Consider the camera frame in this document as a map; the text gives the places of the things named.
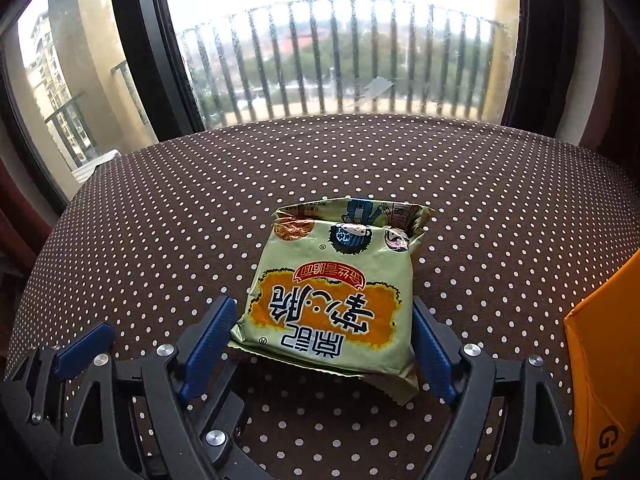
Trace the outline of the dark red curtain left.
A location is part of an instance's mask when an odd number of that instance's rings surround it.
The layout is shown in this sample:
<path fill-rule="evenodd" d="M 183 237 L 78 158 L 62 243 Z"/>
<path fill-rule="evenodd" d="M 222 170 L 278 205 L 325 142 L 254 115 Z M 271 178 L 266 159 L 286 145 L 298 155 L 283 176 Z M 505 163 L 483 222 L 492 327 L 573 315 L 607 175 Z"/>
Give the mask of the dark red curtain left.
<path fill-rule="evenodd" d="M 51 228 L 26 200 L 1 164 L 1 253 L 21 274 L 28 275 L 51 234 Z"/>

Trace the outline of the white air conditioner unit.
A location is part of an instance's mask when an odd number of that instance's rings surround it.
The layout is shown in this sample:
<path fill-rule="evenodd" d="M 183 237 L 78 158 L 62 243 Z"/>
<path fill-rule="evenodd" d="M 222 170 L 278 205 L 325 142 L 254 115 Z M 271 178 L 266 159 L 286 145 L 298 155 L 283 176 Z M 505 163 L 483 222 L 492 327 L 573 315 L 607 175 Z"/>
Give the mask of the white air conditioner unit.
<path fill-rule="evenodd" d="M 91 176 L 96 171 L 96 168 L 107 164 L 108 162 L 111 162 L 112 160 L 119 158 L 120 156 L 122 156 L 122 154 L 120 154 L 119 150 L 108 151 L 107 153 L 100 155 L 93 160 L 90 160 L 90 162 L 87 162 L 85 165 L 82 165 L 79 168 L 73 170 L 72 175 L 79 184 L 84 184 L 91 178 Z"/>

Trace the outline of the black window frame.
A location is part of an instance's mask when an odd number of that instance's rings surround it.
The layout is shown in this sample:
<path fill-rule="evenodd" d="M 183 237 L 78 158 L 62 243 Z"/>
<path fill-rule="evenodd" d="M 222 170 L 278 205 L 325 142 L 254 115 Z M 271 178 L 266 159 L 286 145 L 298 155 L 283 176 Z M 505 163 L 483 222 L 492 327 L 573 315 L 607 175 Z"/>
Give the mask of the black window frame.
<path fill-rule="evenodd" d="M 166 0 L 112 0 L 116 24 L 134 83 L 158 140 L 166 141 L 205 129 L 178 48 L 168 35 Z M 544 130 L 534 97 L 544 91 L 541 63 L 550 58 L 554 0 L 521 0 L 518 48 L 506 110 L 501 123 L 528 131 Z"/>

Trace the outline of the green noodle snack packet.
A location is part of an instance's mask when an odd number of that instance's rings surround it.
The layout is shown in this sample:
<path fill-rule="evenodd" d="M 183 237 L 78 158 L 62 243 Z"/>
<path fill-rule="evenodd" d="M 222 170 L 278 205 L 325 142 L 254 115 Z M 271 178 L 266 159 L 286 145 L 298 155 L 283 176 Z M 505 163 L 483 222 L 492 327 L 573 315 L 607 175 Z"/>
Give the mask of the green noodle snack packet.
<path fill-rule="evenodd" d="M 406 404 L 419 391 L 413 267 L 433 216 L 424 205 L 368 198 L 278 208 L 230 344 L 362 379 Z"/>

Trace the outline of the orange cardboard box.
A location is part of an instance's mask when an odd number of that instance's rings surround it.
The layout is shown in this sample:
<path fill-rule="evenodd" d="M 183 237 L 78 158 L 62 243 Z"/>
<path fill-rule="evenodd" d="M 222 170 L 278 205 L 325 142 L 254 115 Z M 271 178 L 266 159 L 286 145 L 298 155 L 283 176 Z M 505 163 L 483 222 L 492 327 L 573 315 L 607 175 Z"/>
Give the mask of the orange cardboard box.
<path fill-rule="evenodd" d="M 639 428 L 639 256 L 564 318 L 574 438 L 585 479 L 603 479 Z"/>

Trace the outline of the brown polka dot tablecloth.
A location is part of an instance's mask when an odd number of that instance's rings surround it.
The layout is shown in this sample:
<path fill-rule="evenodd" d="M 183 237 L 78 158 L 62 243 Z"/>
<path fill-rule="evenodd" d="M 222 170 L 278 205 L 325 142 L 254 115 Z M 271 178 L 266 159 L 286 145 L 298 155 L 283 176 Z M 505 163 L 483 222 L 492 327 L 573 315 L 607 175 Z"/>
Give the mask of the brown polka dot tablecloth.
<path fill-rule="evenodd" d="M 9 370 L 99 322 L 117 332 L 115 359 L 129 360 L 176 341 L 220 295 L 242 312 L 276 209 L 343 196 L 433 208 L 414 293 L 493 358 L 542 356 L 575 414 L 563 318 L 639 248 L 638 184 L 586 148 L 437 118 L 258 122 L 99 167 L 30 274 Z M 241 448 L 276 479 L 415 479 L 448 422 L 422 377 L 398 406 L 358 379 L 221 357 L 240 361 Z"/>

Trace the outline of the black balcony railing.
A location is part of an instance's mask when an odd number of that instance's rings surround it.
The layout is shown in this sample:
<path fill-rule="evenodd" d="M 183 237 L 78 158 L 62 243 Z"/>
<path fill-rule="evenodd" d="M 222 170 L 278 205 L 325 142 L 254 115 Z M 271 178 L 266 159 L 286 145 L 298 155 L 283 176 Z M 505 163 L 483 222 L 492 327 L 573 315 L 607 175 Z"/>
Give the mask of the black balcony railing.
<path fill-rule="evenodd" d="M 506 25 L 407 0 L 166 0 L 204 130 L 267 119 L 391 112 L 491 118 Z M 18 26 L 44 128 L 70 171 L 160 142 L 111 0 L 43 0 Z"/>

